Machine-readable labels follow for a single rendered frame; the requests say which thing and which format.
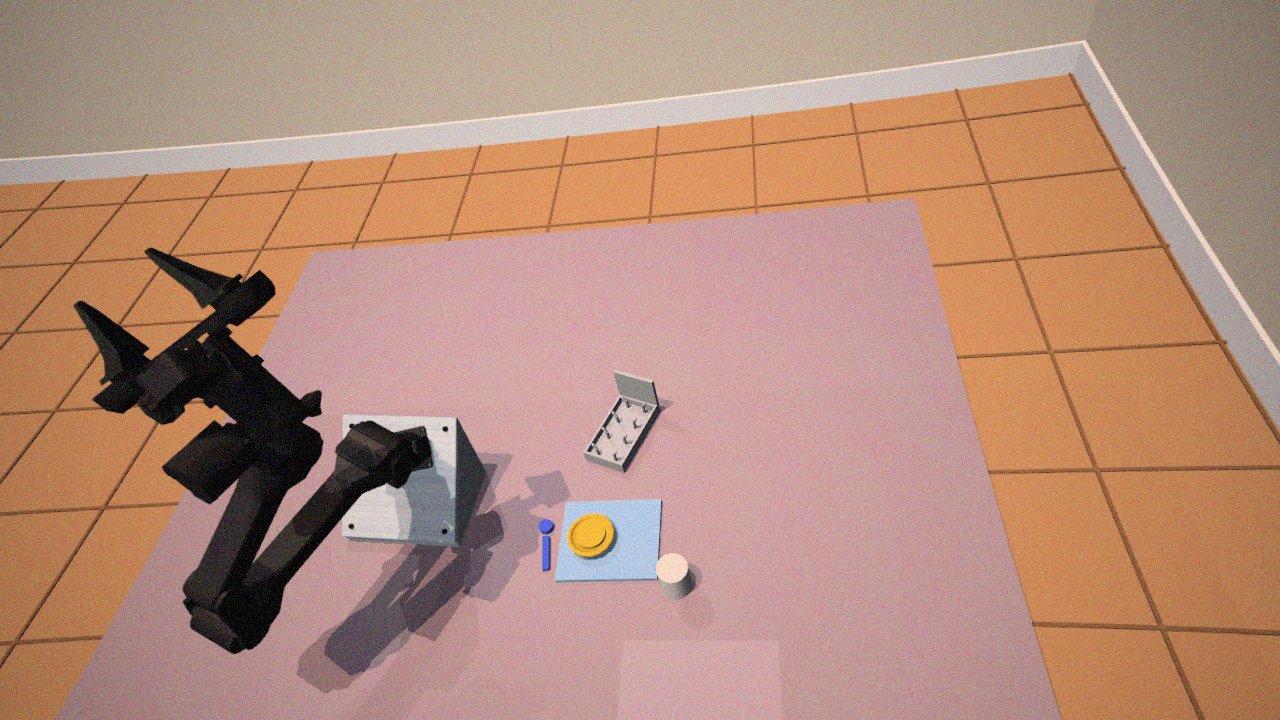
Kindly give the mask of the light blue flat square mat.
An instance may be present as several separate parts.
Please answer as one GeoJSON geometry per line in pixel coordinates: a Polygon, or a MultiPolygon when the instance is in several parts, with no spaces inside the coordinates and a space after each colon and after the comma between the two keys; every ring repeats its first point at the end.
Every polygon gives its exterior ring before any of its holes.
{"type": "Polygon", "coordinates": [[[660,498],[566,503],[554,582],[658,582],[660,506],[660,498]],[[593,557],[573,553],[567,538],[573,521],[588,514],[614,527],[611,547],[593,557]]]}

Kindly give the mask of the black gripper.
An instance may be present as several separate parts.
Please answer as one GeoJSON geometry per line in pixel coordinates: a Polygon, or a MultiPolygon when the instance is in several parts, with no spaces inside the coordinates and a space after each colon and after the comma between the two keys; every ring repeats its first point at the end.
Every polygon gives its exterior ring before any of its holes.
{"type": "MultiPolygon", "coordinates": [[[[165,348],[163,354],[169,350],[186,350],[186,348],[200,348],[198,337],[207,332],[207,337],[211,334],[220,340],[221,345],[225,346],[236,359],[239,372],[243,373],[244,378],[239,380],[237,386],[230,384],[227,379],[218,387],[218,395],[221,398],[218,404],[210,405],[205,400],[202,404],[207,407],[218,405],[221,410],[227,410],[239,398],[243,398],[250,393],[251,389],[257,387],[260,382],[268,375],[268,370],[261,365],[262,357],[259,354],[250,356],[244,348],[239,347],[230,338],[233,331],[227,328],[227,325],[239,325],[246,322],[253,313],[259,313],[274,295],[276,295],[276,288],[274,288],[273,281],[268,278],[262,272],[256,272],[250,279],[243,283],[239,279],[243,275],[236,275],[234,278],[214,273],[211,270],[204,269],[201,266],[195,266],[189,263],[184,263],[180,259],[175,259],[170,254],[159,251],[156,249],[146,249],[143,251],[151,260],[172,275],[173,279],[178,281],[179,284],[188,290],[189,293],[197,300],[200,307],[204,310],[209,304],[215,310],[198,325],[188,331],[179,340],[175,340],[172,346],[165,348]]],[[[148,360],[143,354],[148,351],[147,345],[137,340],[134,336],[122,329],[110,318],[105,316],[97,309],[91,307],[90,304],[79,300],[74,304],[76,313],[81,316],[84,325],[93,336],[96,345],[99,346],[99,352],[102,354],[104,372],[105,375],[99,383],[104,386],[108,380],[111,382],[105,389],[99,392],[95,398],[91,398],[100,407],[111,413],[127,413],[133,407],[140,396],[146,392],[140,387],[136,378],[137,375],[146,372],[148,366],[155,363],[148,360]]],[[[207,340],[207,337],[205,340],[207,340]]]]}

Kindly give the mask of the beige cylinder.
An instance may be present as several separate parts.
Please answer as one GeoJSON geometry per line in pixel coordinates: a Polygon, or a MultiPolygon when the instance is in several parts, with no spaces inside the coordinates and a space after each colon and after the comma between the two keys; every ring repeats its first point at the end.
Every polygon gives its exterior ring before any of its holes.
{"type": "Polygon", "coordinates": [[[691,591],[689,565],[678,553],[666,553],[658,560],[657,577],[663,594],[669,600],[682,600],[691,591]]]}

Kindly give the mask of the yellow round plate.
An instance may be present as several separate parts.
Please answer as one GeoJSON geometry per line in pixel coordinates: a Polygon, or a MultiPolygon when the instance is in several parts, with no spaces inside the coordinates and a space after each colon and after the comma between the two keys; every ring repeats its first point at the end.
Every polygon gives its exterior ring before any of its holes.
{"type": "Polygon", "coordinates": [[[593,557],[611,547],[614,541],[614,527],[600,514],[588,514],[573,521],[567,538],[573,553],[593,557]]]}

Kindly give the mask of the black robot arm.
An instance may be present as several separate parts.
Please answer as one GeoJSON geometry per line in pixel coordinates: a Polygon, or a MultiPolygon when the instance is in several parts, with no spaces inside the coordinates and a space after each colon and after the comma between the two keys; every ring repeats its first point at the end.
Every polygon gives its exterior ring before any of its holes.
{"type": "MultiPolygon", "coordinates": [[[[173,423],[193,398],[218,404],[218,387],[227,379],[237,386],[244,378],[239,370],[211,334],[200,348],[159,355],[137,375],[146,392],[137,405],[159,424],[173,423]]],[[[302,423],[323,414],[321,396],[315,389],[297,398],[268,372],[223,410],[236,424],[212,421],[163,465],[166,477],[207,503],[239,479],[204,559],[182,588],[189,626],[230,653],[253,650],[268,635],[285,585],[361,495],[387,483],[398,489],[411,471],[433,468],[425,427],[393,433],[360,421],[337,445],[332,475],[253,561],[285,492],[305,480],[323,455],[320,432],[302,423]]]]}

